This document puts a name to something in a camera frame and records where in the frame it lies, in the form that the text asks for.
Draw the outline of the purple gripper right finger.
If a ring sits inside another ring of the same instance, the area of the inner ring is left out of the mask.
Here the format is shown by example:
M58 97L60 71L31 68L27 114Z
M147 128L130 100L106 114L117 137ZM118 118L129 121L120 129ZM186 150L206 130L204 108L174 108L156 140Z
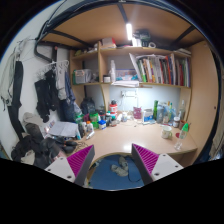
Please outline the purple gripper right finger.
M145 185L182 169L168 154L156 154L137 144L132 144L131 154Z

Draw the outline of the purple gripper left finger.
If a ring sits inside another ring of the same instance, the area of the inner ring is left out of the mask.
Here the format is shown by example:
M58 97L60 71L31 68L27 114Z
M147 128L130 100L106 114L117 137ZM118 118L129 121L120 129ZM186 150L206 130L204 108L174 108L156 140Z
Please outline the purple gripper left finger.
M94 146L90 145L67 158L59 157L46 168L46 171L83 186L94 155Z

